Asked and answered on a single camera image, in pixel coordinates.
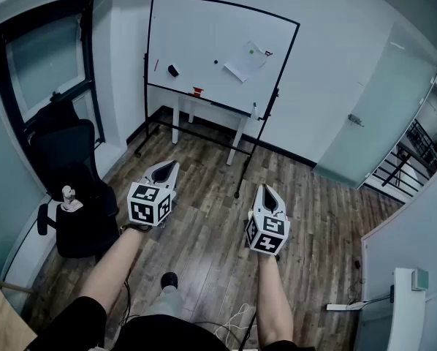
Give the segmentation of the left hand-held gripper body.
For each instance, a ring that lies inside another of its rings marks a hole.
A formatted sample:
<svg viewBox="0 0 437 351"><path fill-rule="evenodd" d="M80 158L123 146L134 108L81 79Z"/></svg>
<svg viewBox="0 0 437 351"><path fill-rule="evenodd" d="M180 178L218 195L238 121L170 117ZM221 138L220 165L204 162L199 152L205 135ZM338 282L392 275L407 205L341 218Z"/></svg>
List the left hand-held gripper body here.
<svg viewBox="0 0 437 351"><path fill-rule="evenodd" d="M127 196L129 221L160 227L170 215L175 199L175 182L154 182L146 177L132 183Z"/></svg>

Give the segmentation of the white paper sheet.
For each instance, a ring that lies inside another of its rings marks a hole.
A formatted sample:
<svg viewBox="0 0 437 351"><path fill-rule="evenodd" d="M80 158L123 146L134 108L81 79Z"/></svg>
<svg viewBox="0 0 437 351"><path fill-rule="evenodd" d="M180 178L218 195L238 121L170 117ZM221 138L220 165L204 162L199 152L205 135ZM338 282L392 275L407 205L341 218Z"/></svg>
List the white paper sheet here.
<svg viewBox="0 0 437 351"><path fill-rule="evenodd" d="M241 83L246 82L267 61L265 52L254 42L248 41L225 64L224 68L230 71Z"/></svg>

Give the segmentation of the person's black shirt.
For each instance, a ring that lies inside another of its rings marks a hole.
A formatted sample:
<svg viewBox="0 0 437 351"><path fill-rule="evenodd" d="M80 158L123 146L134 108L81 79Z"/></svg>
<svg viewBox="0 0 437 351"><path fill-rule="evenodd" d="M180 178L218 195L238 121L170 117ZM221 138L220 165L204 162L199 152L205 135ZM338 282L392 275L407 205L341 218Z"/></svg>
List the person's black shirt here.
<svg viewBox="0 0 437 351"><path fill-rule="evenodd" d="M107 314L93 298L79 297L26 351L89 351L101 345ZM111 351L229 351L211 332L168 315L140 316L121 329Z"/></svg>

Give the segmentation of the frosted glass door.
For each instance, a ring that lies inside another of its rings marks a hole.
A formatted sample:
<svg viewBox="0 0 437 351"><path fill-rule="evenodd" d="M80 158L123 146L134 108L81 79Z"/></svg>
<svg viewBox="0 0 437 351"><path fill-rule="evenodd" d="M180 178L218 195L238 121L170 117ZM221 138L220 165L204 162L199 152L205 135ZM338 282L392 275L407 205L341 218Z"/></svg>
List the frosted glass door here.
<svg viewBox="0 0 437 351"><path fill-rule="evenodd" d="M405 28L394 24L372 76L314 171L358 188L402 138L427 96L437 66Z"/></svg>

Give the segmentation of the person's left forearm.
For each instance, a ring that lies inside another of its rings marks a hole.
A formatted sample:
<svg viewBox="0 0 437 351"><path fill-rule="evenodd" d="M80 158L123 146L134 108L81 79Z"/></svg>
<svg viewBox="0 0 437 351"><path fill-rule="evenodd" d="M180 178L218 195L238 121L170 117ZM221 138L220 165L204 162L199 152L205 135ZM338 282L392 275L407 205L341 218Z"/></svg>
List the person's left forearm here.
<svg viewBox="0 0 437 351"><path fill-rule="evenodd" d="M94 299L109 313L129 275L144 235L136 229L126 229L89 274L80 296Z"/></svg>

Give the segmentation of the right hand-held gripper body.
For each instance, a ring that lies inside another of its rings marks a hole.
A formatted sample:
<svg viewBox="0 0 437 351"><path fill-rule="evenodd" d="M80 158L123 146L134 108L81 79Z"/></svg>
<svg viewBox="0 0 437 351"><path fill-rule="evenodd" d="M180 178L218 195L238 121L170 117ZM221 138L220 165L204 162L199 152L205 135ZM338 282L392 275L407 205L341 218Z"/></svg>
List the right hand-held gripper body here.
<svg viewBox="0 0 437 351"><path fill-rule="evenodd" d="M245 228L248 246L255 252L277 255L289 237L290 221L282 214L248 212Z"/></svg>

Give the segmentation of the pale toy figure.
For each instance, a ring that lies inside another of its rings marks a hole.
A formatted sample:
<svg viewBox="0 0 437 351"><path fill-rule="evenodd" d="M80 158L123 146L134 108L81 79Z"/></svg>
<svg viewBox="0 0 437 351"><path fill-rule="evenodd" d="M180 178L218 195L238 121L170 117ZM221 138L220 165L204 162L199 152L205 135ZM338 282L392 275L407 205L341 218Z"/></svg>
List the pale toy figure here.
<svg viewBox="0 0 437 351"><path fill-rule="evenodd" d="M61 203L61 209L68 213L74 213L83 207L83 204L75 198L75 190L71 186L62 188L64 201Z"/></svg>

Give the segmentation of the white desk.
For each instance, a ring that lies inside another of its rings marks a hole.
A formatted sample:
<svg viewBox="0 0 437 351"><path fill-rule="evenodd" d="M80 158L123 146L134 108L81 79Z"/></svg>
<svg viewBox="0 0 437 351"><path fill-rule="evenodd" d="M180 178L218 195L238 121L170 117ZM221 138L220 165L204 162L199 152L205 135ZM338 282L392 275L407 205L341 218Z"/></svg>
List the white desk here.
<svg viewBox="0 0 437 351"><path fill-rule="evenodd" d="M389 293L362 306L354 351L419 351L425 292L411 288L414 272L396 268Z"/></svg>

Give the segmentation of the person's right forearm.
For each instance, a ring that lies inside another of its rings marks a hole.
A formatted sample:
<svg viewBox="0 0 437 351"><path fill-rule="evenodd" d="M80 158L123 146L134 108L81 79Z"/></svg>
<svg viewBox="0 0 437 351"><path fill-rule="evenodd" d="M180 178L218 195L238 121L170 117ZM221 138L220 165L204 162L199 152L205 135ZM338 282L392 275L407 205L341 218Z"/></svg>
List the person's right forearm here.
<svg viewBox="0 0 437 351"><path fill-rule="evenodd" d="M293 341L293 316L282 285L276 257L258 257L256 321L259 346L263 350L277 341Z"/></svg>

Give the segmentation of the black stair railing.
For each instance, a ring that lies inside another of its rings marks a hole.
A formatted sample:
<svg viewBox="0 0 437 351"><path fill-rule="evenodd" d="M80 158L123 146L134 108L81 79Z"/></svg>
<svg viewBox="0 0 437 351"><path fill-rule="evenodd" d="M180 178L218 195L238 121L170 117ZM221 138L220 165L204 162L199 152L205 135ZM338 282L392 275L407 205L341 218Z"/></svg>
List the black stair railing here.
<svg viewBox="0 0 437 351"><path fill-rule="evenodd" d="M413 120L365 185L406 203L436 172L437 133L429 135L418 120Z"/></svg>

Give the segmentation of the light wooden table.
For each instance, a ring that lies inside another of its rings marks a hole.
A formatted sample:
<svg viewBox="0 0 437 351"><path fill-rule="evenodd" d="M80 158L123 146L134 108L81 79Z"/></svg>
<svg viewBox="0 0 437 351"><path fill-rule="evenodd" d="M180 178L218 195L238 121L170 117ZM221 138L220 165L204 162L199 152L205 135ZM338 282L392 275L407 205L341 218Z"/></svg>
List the light wooden table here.
<svg viewBox="0 0 437 351"><path fill-rule="evenodd" d="M0 290L0 351L26 351L36 337Z"/></svg>

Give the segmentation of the black-framed whiteboard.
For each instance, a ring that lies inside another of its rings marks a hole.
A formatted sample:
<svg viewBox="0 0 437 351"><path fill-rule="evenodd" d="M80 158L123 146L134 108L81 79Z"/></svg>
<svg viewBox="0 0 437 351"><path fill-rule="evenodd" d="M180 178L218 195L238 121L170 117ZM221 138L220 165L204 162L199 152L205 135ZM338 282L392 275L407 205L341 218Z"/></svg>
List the black-framed whiteboard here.
<svg viewBox="0 0 437 351"><path fill-rule="evenodd" d="M144 87L193 97L194 87L202 88L197 98L250 120L255 102L257 121L266 123L299 28L292 19L228 1L151 0ZM273 55L241 83L224 64L248 41ZM176 78L168 72L171 64L179 71Z"/></svg>

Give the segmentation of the black office chair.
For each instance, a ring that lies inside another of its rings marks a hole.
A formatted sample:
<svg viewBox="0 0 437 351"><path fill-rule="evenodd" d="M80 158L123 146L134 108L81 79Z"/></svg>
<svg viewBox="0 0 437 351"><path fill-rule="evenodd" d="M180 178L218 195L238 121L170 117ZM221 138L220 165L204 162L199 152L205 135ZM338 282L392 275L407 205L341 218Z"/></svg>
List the black office chair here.
<svg viewBox="0 0 437 351"><path fill-rule="evenodd" d="M48 205L39 207L37 231L56 232L58 253L65 258L95 257L100 260L116 242L118 206L113 188L96 168L94 124L79 118L71 100L51 102L40 109L32 123L29 141L34 169L48 194L57 202L56 216ZM74 213L61 209L62 188L71 186L83 207Z"/></svg>

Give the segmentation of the white table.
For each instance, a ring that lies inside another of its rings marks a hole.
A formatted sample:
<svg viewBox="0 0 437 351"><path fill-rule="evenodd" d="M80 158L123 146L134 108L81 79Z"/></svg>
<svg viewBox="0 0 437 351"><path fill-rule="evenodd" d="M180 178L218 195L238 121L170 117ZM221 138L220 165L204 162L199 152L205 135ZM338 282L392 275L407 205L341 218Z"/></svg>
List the white table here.
<svg viewBox="0 0 437 351"><path fill-rule="evenodd" d="M219 106L212 102L207 102L205 100L199 99L197 97L193 97L192 95L184 95L179 94L176 100L173 102L173 113L172 113L172 124L174 128L172 129L172 143L176 144L178 142L178 127L179 127L179 118L181 106L186 104L188 109L188 122L192 124L194 122L194 117L196 116L197 107L201 110L206 110L214 115L218 114L218 116L227 116L230 118L234 118L237 121L237 127L235 128L235 137L232 142L232 148L229 150L229 156L227 158L227 165L230 166L234 159L235 153L237 152L235 148L237 148L240 139L242 138L244 129L246 127L247 122L250 120L248 116L242 114L240 112L236 112L234 110L226 109L223 106Z"/></svg>

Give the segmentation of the white power strip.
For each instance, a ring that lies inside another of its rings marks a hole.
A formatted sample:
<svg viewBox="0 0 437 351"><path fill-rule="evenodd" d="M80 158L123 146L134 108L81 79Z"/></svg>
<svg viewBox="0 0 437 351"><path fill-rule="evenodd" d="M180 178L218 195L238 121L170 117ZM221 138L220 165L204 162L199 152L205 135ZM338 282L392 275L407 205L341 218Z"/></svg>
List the white power strip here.
<svg viewBox="0 0 437 351"><path fill-rule="evenodd" d="M333 312L359 311L364 305L365 302L363 301L355 302L352 304L329 303L326 305L326 310Z"/></svg>

